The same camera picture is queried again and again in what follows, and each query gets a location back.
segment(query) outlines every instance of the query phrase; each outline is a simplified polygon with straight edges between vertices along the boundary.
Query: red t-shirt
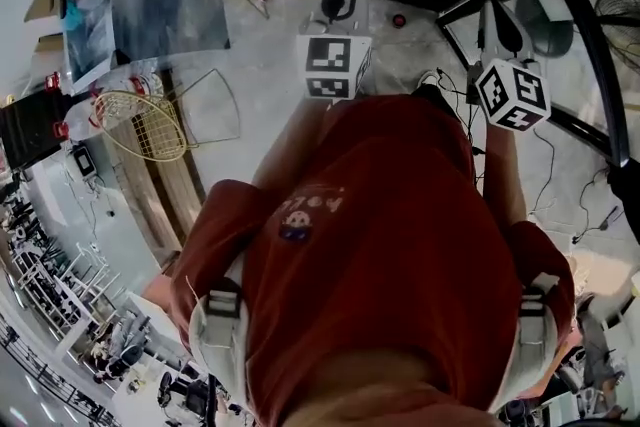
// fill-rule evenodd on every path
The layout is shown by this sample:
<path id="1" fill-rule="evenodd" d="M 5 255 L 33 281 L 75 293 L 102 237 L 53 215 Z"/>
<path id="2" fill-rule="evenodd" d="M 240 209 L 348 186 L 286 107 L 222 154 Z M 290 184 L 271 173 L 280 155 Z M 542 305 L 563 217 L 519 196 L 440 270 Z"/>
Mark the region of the red t-shirt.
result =
<path id="1" fill-rule="evenodd" d="M 427 100 L 353 103 L 328 129 L 290 197 L 216 184 L 177 264 L 172 315 L 186 340 L 195 301 L 245 252 L 249 398 L 276 426 L 294 389 L 340 351 L 422 351 L 447 391 L 486 409 L 513 345 L 522 284 L 560 277 L 547 296 L 559 339 L 573 284 L 533 224 L 501 232 L 473 182 L 460 124 Z"/>

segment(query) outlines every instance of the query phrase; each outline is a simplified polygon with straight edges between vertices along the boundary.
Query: white backpack strap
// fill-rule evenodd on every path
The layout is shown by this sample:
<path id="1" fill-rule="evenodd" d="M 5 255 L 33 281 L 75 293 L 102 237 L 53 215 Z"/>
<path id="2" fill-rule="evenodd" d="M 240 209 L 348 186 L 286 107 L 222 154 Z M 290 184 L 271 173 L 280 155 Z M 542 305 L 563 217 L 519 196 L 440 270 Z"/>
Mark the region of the white backpack strap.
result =
<path id="1" fill-rule="evenodd" d="M 509 363 L 489 411 L 497 411 L 535 386 L 553 362 L 558 328 L 544 297 L 558 281 L 556 276 L 541 273 L 524 290 Z"/>
<path id="2" fill-rule="evenodd" d="M 246 344 L 249 310 L 241 297 L 244 255 L 225 274 L 231 286 L 201 297 L 191 313 L 189 345 L 196 363 L 222 383 L 235 404 L 247 400 Z"/>

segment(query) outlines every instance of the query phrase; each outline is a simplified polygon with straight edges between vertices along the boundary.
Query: wire basket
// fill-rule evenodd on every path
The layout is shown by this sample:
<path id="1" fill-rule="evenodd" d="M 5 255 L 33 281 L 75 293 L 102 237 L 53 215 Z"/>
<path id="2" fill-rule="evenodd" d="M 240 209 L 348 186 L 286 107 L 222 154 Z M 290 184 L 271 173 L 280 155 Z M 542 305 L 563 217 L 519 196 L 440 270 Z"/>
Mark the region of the wire basket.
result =
<path id="1" fill-rule="evenodd" d="M 94 110 L 104 134 L 137 157 L 171 162 L 188 149 L 173 104 L 161 96 L 109 91 L 98 97 Z M 126 123 L 133 126 L 134 134 Z"/>
<path id="2" fill-rule="evenodd" d="M 640 0 L 597 0 L 595 10 L 615 54 L 640 73 Z"/>

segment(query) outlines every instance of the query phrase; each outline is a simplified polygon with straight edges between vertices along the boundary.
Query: printed logo on shirt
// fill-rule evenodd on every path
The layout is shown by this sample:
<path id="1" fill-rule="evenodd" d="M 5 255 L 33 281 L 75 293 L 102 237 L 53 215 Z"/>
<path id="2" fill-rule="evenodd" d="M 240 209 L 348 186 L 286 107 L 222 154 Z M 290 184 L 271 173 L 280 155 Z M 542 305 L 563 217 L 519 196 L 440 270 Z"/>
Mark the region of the printed logo on shirt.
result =
<path id="1" fill-rule="evenodd" d="M 281 216 L 278 234 L 284 240 L 305 242 L 313 234 L 314 218 L 334 214 L 342 204 L 344 189 L 313 186 L 298 191 L 280 205 L 276 215 Z"/>

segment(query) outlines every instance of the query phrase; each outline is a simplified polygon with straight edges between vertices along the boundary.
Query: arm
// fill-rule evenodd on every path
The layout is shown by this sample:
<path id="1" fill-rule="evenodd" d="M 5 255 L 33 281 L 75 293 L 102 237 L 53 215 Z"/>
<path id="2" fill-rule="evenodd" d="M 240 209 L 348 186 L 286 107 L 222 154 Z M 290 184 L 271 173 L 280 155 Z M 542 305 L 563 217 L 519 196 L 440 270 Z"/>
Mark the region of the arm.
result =
<path id="1" fill-rule="evenodd" d="M 527 218 L 513 132 L 487 124 L 485 159 L 484 200 L 500 229 L 506 230 Z"/>
<path id="2" fill-rule="evenodd" d="M 329 102 L 303 98 L 253 177 L 258 189 L 289 194 L 316 149 Z"/>

